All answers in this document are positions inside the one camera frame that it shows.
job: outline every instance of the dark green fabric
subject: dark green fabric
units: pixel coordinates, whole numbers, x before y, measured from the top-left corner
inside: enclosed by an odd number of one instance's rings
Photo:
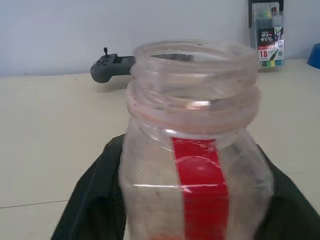
[[[118,181],[123,138],[109,142],[78,181],[53,240],[123,239],[126,213]],[[317,212],[295,184],[264,157],[274,176],[274,196],[255,240],[320,240]]]

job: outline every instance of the table surface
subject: table surface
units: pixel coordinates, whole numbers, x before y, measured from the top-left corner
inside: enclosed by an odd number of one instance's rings
[[[0,233],[49,239],[77,180],[104,145],[126,132],[131,76],[0,78]],[[305,59],[260,73],[259,114],[248,127],[271,160],[320,212],[320,70]]]

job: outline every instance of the game controller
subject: game controller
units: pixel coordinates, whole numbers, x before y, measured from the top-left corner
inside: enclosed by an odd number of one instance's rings
[[[108,49],[103,49],[105,55],[91,67],[90,73],[97,83],[107,83],[113,76],[130,75],[130,68],[135,64],[134,56],[118,56],[108,54]]]

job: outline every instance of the clear plastic jar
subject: clear plastic jar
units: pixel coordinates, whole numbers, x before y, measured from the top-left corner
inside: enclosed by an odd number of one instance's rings
[[[252,240],[273,194],[246,131],[259,107],[256,51],[190,40],[133,53],[119,173],[130,239]]]

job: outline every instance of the red tape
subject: red tape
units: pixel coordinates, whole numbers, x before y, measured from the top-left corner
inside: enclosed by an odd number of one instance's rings
[[[225,240],[229,194],[215,140],[172,138],[183,189],[185,240]]]

